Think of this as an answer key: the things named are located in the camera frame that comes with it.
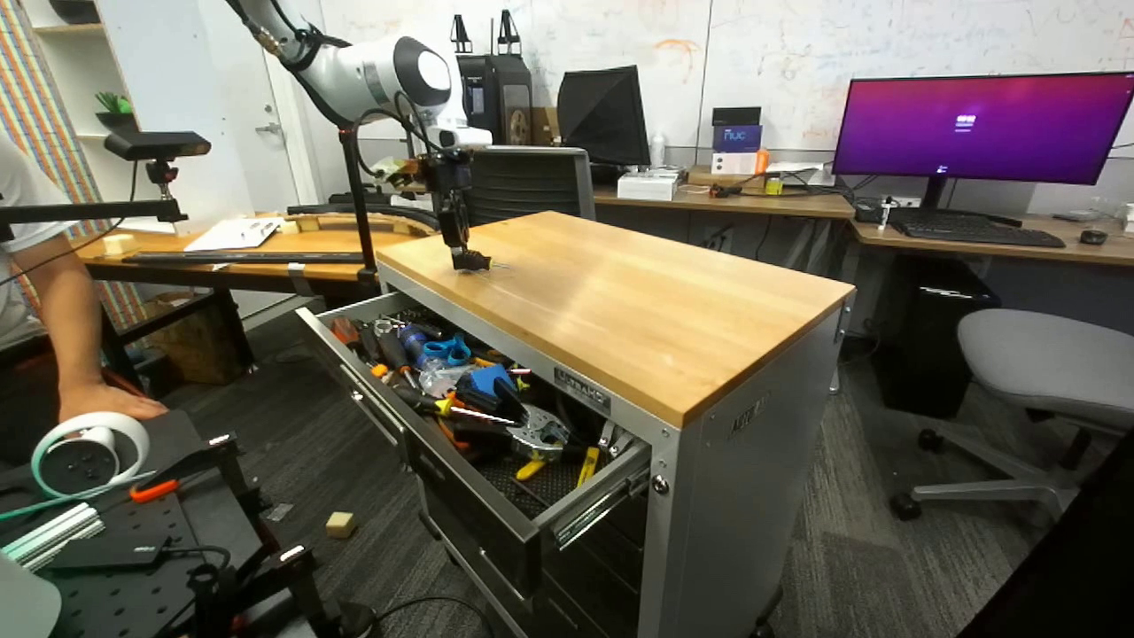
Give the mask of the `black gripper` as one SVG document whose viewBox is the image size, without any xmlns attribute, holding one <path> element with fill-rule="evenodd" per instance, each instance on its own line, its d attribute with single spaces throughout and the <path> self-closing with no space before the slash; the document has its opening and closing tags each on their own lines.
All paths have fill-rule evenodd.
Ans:
<svg viewBox="0 0 1134 638">
<path fill-rule="evenodd" d="M 466 203 L 466 189 L 469 189 L 469 163 L 462 153 L 442 150 L 429 155 L 429 192 L 432 192 L 432 213 L 436 222 L 442 229 L 442 244 L 449 251 L 449 258 L 469 258 L 469 203 Z"/>
</svg>

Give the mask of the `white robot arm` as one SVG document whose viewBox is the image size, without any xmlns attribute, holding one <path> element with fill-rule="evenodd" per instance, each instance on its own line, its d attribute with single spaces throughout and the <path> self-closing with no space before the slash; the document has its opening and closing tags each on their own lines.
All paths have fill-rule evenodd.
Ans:
<svg viewBox="0 0 1134 638">
<path fill-rule="evenodd" d="M 346 179 L 357 179 L 357 127 L 396 122 L 424 147 L 423 170 L 432 192 L 441 233 L 457 268 L 487 268 L 489 257 L 469 244 L 469 153 L 489 147 L 487 127 L 466 116 L 462 69 L 449 52 L 416 34 L 386 42 L 346 42 L 301 26 L 281 0 L 227 0 L 252 39 L 272 52 L 312 105 L 340 131 Z M 369 239 L 360 186 L 350 186 L 357 239 Z"/>
</svg>

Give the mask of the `person's forearm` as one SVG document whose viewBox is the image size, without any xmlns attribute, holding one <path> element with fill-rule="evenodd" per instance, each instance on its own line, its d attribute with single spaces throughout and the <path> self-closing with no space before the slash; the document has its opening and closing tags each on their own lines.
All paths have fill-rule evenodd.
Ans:
<svg viewBox="0 0 1134 638">
<path fill-rule="evenodd" d="M 34 311 L 57 356 L 57 390 L 73 396 L 104 382 L 98 338 L 104 309 L 85 264 L 69 239 L 47 239 L 16 257 L 34 293 Z"/>
</svg>

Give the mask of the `person's hand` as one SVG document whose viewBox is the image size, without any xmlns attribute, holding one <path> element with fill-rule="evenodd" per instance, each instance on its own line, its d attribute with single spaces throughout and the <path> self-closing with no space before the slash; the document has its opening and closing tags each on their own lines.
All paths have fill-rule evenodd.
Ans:
<svg viewBox="0 0 1134 638">
<path fill-rule="evenodd" d="M 149 423 L 149 417 L 164 415 L 164 403 L 144 395 L 130 395 L 130 390 L 111 388 L 111 382 L 69 388 L 59 395 L 59 411 L 57 411 L 59 423 L 90 415 L 90 411 L 117 411 L 135 423 Z"/>
</svg>

